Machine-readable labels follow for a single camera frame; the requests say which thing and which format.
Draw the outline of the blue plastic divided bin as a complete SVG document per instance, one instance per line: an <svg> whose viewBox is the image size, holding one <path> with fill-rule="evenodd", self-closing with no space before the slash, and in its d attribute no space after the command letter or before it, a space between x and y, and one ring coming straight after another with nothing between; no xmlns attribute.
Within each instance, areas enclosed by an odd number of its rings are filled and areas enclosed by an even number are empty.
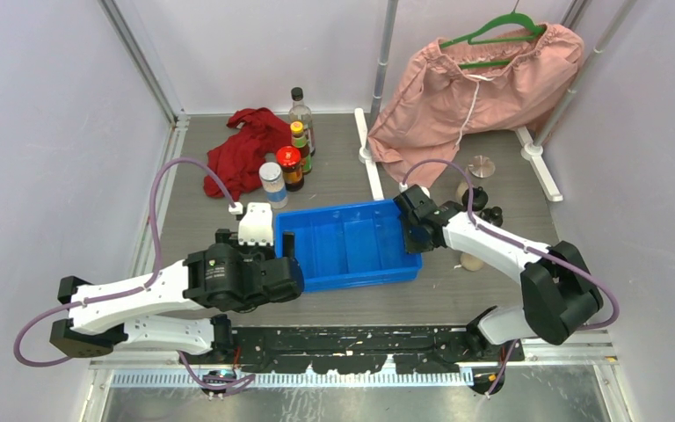
<svg viewBox="0 0 675 422"><path fill-rule="evenodd" d="M274 235L286 232L295 234L306 293L410 281L423 267L421 255L405 250L392 200L280 213Z"/></svg>

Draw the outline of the silver lid grain jar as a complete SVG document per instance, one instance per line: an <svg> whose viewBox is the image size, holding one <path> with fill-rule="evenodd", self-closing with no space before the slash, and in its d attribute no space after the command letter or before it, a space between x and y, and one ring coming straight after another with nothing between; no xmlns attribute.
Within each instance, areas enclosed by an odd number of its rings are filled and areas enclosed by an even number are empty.
<svg viewBox="0 0 675 422"><path fill-rule="evenodd" d="M468 172L470 173L471 176L474 176L476 178L488 178L491 177L496 170L496 165L492 161L491 158L488 156L483 156L483 155L478 155L478 156L473 156L469 159L468 161ZM456 192L455 192L455 199L457 199L459 202L461 202L462 195L467 191L468 189L468 183L466 179L462 179L462 181L458 184Z"/></svg>

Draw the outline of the clear bottle black cap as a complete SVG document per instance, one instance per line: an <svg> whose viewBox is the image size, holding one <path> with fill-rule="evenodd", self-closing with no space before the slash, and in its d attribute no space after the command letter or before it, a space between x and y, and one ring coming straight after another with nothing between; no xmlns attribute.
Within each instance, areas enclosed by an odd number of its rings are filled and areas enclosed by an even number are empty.
<svg viewBox="0 0 675 422"><path fill-rule="evenodd" d="M311 109L304 103L304 94L301 87L294 87L290 91L292 106L288 112L291 121L300 121L305 129L306 140L309 145L310 155L315 154L314 124Z"/></svg>

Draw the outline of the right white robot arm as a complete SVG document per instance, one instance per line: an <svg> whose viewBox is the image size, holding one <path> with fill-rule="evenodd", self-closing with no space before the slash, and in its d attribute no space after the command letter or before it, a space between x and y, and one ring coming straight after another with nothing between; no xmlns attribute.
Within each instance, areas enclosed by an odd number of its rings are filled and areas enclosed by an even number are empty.
<svg viewBox="0 0 675 422"><path fill-rule="evenodd" d="M466 252L519 285L518 308L493 307L469 325L468 351L479 360L503 343L540 338L560 345L604 306L599 287L573 244L549 246L501 229L453 201L436 204L419 186L394 199L409 253L447 248Z"/></svg>

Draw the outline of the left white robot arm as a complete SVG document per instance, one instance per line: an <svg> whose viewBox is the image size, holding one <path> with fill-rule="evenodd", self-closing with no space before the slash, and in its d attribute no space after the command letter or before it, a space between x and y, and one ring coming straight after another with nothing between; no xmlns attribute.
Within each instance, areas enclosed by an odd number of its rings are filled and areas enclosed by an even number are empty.
<svg viewBox="0 0 675 422"><path fill-rule="evenodd" d="M213 244L161 269L150 287L147 275L104 285L65 277L58 299L74 307L53 322L49 341L76 359L180 351L223 363L236 351L229 312L290 302L304 290L295 233L283 233L281 243L277 256L271 246L240 244L236 233L219 229Z"/></svg>

